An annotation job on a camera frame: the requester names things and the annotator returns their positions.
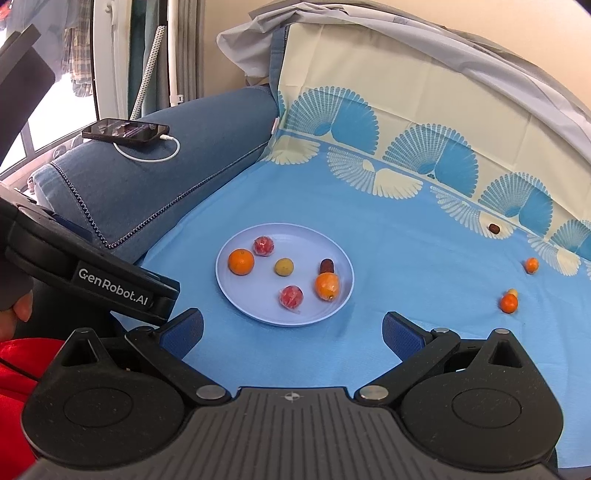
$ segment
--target human hand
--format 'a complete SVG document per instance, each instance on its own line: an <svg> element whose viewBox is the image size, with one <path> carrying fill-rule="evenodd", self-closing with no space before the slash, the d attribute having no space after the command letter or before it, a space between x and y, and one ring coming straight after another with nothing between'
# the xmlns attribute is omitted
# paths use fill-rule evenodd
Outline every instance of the human hand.
<svg viewBox="0 0 591 480"><path fill-rule="evenodd" d="M8 310L0 312L0 342L11 340L17 328L17 322L27 322L33 312L33 292L22 296Z"/></svg>

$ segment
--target orange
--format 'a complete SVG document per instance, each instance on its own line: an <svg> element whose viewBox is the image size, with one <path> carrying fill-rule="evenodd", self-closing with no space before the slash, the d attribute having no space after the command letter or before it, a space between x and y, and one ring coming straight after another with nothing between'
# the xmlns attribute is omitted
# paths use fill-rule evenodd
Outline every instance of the orange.
<svg viewBox="0 0 591 480"><path fill-rule="evenodd" d="M239 248L228 257L228 268L236 275L248 275L255 266L255 256L248 250Z"/></svg>
<svg viewBox="0 0 591 480"><path fill-rule="evenodd" d="M336 273L324 272L316 277L316 294L326 301L333 301L339 295L339 277Z"/></svg>
<svg viewBox="0 0 591 480"><path fill-rule="evenodd" d="M530 275L536 273L538 268L540 267L540 262L537 258L528 258L525 263L523 264L525 271Z"/></svg>
<svg viewBox="0 0 591 480"><path fill-rule="evenodd" d="M499 302L499 308L505 313L513 313L517 310L517 305L519 305L517 297L512 293L506 294Z"/></svg>

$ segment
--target white charging cable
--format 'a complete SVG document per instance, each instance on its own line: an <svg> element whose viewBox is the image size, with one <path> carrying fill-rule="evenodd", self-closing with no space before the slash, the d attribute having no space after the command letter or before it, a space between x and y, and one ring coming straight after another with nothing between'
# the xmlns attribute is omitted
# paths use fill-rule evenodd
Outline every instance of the white charging cable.
<svg viewBox="0 0 591 480"><path fill-rule="evenodd" d="M156 158L155 160L148 160L145 158L136 158L136 157L132 157L131 155L125 153L123 150L121 150L119 148L119 145L117 145L116 143L114 143L113 145L115 146L115 149L121 154L123 155L125 158L128 158L130 160L134 160L134 161L139 161L139 162L143 162L143 163L160 163L163 161L168 161L171 158L176 157L178 151L181 149L181 144L178 142L178 140L174 137L171 137L170 135L160 135L160 138L162 140L172 140L174 143L177 144L177 149L174 151L174 153L170 154L168 157L166 158Z"/></svg>

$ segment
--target sofa armrest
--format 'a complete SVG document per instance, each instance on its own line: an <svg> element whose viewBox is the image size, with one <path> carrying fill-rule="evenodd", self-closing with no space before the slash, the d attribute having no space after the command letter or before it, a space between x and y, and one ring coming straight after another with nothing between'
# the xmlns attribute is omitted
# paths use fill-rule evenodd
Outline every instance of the sofa armrest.
<svg viewBox="0 0 591 480"><path fill-rule="evenodd" d="M94 244L135 262L259 159L276 117L277 104L261 86L168 108L143 120L170 126L180 142L172 160L134 162L112 144L90 141L37 170L35 192L56 213L92 231ZM174 148L159 141L134 155L163 158Z"/></svg>

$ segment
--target hanging clothes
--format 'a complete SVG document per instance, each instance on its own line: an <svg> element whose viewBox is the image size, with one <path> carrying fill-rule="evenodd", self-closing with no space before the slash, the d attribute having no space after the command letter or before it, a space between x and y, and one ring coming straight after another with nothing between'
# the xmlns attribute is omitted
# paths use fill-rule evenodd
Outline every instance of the hanging clothes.
<svg viewBox="0 0 591 480"><path fill-rule="evenodd" d="M70 73L72 90L77 97L92 95L92 52L90 50L90 22L92 0L79 0L78 19L64 33L62 73Z"/></svg>

